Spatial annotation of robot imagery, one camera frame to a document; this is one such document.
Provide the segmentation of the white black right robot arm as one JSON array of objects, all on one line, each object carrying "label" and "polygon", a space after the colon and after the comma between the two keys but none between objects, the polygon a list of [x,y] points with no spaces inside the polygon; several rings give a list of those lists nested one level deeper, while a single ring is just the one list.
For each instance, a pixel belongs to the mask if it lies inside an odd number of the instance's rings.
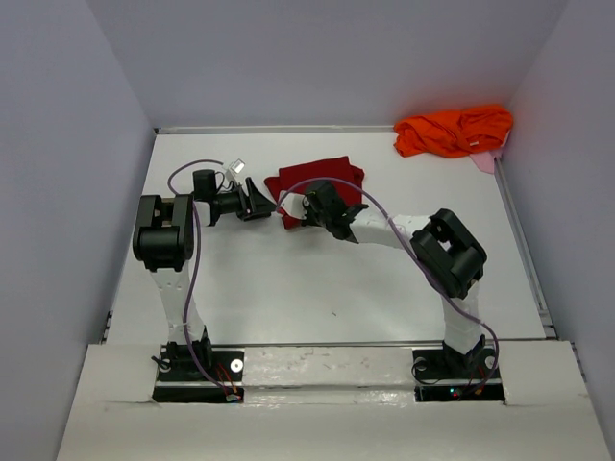
[{"label": "white black right robot arm", "polygon": [[366,199],[349,205],[332,182],[320,180],[307,187],[303,206],[311,225],[338,240],[407,252],[442,300],[443,365],[456,375],[471,373],[485,346],[478,301],[485,249],[449,209],[393,215],[375,198]]}]

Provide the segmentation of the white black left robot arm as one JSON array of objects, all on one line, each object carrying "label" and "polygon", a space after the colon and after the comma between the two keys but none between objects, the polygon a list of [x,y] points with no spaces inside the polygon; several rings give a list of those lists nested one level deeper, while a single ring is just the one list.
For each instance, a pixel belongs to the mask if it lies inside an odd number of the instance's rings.
[{"label": "white black left robot arm", "polygon": [[196,248],[196,204],[209,209],[209,224],[215,225],[225,214],[241,221],[271,216],[275,205],[248,178],[234,181],[224,192],[211,169],[192,173],[193,191],[171,199],[143,195],[139,199],[133,253],[152,276],[164,309],[168,336],[166,368],[205,370],[213,365],[213,351],[207,328],[192,297],[194,277],[189,261],[201,253]]}]

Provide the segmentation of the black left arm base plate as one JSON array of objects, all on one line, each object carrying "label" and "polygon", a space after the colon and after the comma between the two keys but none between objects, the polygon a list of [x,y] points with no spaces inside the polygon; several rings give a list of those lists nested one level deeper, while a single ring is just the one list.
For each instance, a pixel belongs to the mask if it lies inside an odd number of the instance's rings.
[{"label": "black left arm base plate", "polygon": [[166,349],[151,360],[157,365],[152,398],[158,403],[243,403],[245,352],[214,349],[207,379],[187,352],[172,362]]}]

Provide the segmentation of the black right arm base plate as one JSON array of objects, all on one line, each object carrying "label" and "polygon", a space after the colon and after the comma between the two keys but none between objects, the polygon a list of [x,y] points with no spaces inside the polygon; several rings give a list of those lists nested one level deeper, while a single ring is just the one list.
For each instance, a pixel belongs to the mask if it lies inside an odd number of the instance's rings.
[{"label": "black right arm base plate", "polygon": [[480,353],[478,364],[454,371],[439,349],[412,351],[411,374],[414,397],[419,403],[499,401],[505,402],[500,370],[492,371],[494,350]]}]

